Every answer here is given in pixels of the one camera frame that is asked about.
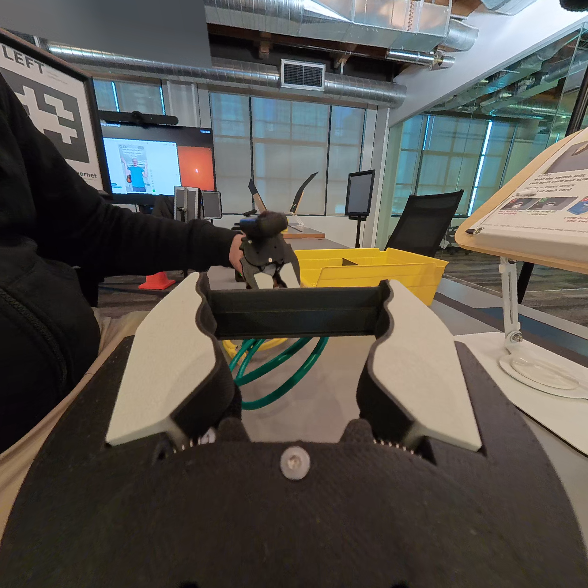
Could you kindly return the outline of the person's left forearm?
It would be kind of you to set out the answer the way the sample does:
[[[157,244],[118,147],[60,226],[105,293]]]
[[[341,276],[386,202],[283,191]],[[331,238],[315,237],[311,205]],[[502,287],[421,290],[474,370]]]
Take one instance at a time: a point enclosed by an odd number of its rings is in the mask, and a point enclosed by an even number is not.
[[[1,238],[32,239],[41,256],[114,276],[232,267],[235,233],[108,203],[34,126],[1,78]]]

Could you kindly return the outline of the orange traffic cone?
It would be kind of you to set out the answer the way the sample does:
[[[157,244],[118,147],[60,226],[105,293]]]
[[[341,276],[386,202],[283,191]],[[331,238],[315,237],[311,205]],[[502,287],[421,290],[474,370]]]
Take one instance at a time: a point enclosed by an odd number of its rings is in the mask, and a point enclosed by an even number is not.
[[[138,286],[139,290],[163,291],[176,284],[176,280],[170,279],[166,272],[158,272],[147,275],[145,281]]]

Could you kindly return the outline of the black video bar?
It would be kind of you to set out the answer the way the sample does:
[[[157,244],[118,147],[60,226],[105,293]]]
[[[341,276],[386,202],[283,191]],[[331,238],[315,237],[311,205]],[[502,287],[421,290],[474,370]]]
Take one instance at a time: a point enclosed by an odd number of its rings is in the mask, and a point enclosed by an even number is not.
[[[175,126],[179,123],[176,116],[144,114],[139,111],[118,112],[118,111],[98,111],[99,120],[109,123],[123,123],[136,126]]]

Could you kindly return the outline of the black display on stand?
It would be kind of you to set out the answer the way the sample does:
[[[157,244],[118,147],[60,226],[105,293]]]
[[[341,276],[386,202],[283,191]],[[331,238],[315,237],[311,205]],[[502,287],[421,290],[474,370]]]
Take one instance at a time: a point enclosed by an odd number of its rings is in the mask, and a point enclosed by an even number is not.
[[[355,247],[360,247],[360,230],[371,211],[371,199],[376,171],[349,173],[344,215],[357,221]]]

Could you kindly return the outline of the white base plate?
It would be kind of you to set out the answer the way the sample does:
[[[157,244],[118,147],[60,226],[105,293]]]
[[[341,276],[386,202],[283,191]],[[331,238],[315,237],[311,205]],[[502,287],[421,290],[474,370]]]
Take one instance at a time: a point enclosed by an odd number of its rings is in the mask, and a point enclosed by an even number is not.
[[[587,455],[587,368],[524,341],[523,349],[549,364],[570,373],[580,383],[575,392],[556,390],[557,394],[540,391],[508,375],[499,364],[506,354],[504,335],[500,333],[465,334],[455,336],[464,343],[495,381],[500,390],[517,408],[556,436]]]

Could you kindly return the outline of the round silver duct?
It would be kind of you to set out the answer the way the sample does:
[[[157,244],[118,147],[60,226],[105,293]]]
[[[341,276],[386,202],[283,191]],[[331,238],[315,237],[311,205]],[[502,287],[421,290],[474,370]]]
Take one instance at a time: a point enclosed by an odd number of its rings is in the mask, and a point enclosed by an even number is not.
[[[50,42],[48,49],[53,56],[93,72],[191,80],[229,87],[257,88],[260,91],[303,93],[309,96],[329,96],[332,99],[353,100],[383,105],[392,109],[400,107],[406,98],[406,87],[394,82],[327,72],[324,92],[281,88],[280,65],[276,67],[262,63],[213,58],[209,67],[196,67],[133,58],[96,49],[77,48],[62,43]]]

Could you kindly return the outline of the large wall screen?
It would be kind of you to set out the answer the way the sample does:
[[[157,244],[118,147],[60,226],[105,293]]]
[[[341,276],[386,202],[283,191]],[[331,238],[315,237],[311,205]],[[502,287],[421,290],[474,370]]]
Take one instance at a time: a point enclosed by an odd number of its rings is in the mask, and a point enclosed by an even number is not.
[[[175,187],[216,189],[211,129],[100,124],[113,194],[173,196]]]

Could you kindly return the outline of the black mesh office chair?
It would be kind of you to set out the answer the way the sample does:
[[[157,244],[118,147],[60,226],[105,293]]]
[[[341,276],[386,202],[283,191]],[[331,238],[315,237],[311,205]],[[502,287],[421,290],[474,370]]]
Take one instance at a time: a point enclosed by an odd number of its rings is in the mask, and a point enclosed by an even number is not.
[[[435,257],[463,193],[410,195],[385,248]]]

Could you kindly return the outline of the framed black white poster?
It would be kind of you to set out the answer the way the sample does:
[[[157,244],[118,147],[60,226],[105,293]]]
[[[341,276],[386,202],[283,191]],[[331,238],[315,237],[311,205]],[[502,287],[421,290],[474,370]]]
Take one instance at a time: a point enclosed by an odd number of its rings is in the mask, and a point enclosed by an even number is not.
[[[86,183],[111,193],[92,77],[1,29],[1,75]]]

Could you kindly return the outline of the white stand bracket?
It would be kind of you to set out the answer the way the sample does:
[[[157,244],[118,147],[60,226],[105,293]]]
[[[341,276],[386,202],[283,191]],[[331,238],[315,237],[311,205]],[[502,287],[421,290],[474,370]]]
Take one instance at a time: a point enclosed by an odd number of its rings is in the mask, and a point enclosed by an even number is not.
[[[537,356],[526,347],[518,321],[518,289],[516,261],[500,258],[502,281],[504,348],[506,354],[499,365],[520,383],[558,398],[587,400],[587,381],[578,379],[565,366]]]

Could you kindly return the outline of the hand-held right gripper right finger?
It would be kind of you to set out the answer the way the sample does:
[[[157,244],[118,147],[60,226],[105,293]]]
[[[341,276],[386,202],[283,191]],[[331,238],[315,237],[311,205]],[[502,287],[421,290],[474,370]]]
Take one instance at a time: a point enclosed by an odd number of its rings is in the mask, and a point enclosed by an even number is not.
[[[481,436],[454,337],[399,281],[383,281],[383,306],[359,378],[360,418],[379,442],[417,449],[434,439],[477,452]]]

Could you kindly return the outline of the person's torso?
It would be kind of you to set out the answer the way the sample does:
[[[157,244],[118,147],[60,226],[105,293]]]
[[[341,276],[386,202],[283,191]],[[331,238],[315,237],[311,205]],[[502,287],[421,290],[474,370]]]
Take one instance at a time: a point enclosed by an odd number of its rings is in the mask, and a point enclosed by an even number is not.
[[[31,239],[1,238],[1,452],[73,390],[99,342],[74,269],[41,258]]]

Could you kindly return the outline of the black network switch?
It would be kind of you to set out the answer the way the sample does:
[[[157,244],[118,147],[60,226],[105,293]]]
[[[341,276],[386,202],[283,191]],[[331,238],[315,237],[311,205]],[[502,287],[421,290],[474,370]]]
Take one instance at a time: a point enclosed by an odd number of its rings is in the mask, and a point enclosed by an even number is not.
[[[387,282],[373,287],[211,290],[206,298],[227,339],[379,335],[389,326]]]

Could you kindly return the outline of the black curved stand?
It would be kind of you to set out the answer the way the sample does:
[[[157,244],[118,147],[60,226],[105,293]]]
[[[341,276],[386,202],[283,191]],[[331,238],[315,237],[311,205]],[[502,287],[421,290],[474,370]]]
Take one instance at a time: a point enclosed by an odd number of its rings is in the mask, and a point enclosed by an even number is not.
[[[297,214],[297,210],[298,210],[298,207],[299,207],[300,202],[302,200],[304,190],[308,186],[308,184],[315,178],[315,176],[317,174],[318,174],[318,172],[311,173],[306,178],[306,180],[301,184],[301,186],[298,188],[298,190],[297,190],[297,192],[295,194],[295,197],[293,199],[292,205],[291,205],[291,207],[289,209],[289,214],[290,215],[296,215]]]

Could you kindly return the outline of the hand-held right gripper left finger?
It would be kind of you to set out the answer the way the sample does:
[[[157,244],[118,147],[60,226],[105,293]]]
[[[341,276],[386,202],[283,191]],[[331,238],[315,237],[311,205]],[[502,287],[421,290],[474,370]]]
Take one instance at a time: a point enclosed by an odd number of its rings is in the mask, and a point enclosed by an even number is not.
[[[176,446],[206,437],[236,392],[206,273],[194,272],[136,330],[106,435],[111,446],[165,433]]]

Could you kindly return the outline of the silver rectangular duct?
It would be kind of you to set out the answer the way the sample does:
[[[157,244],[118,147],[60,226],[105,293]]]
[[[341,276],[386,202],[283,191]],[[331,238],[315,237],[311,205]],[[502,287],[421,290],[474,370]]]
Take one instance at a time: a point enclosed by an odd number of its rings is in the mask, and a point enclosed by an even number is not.
[[[208,24],[337,43],[431,52],[474,46],[452,1],[204,1]]]

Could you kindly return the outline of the yellow plastic bin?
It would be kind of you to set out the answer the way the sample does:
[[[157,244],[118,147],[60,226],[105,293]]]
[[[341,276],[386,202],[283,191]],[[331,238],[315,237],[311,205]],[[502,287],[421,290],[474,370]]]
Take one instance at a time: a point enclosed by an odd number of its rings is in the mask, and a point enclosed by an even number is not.
[[[375,287],[396,280],[431,305],[448,261],[397,249],[299,249],[300,282],[307,288]]]

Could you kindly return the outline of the large grey display panel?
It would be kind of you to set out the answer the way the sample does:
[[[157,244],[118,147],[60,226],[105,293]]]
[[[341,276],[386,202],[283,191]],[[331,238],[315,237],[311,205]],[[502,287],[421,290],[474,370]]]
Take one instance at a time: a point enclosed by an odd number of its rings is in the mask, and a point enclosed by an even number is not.
[[[201,191],[197,187],[174,187],[173,214],[174,219],[183,223],[201,218]]]

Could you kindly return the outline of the white vent grille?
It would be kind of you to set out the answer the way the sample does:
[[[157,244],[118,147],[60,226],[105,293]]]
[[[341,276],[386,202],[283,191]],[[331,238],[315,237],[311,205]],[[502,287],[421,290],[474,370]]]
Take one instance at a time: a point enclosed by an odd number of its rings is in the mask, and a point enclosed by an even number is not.
[[[280,87],[299,91],[324,92],[326,66],[323,63],[281,59]]]

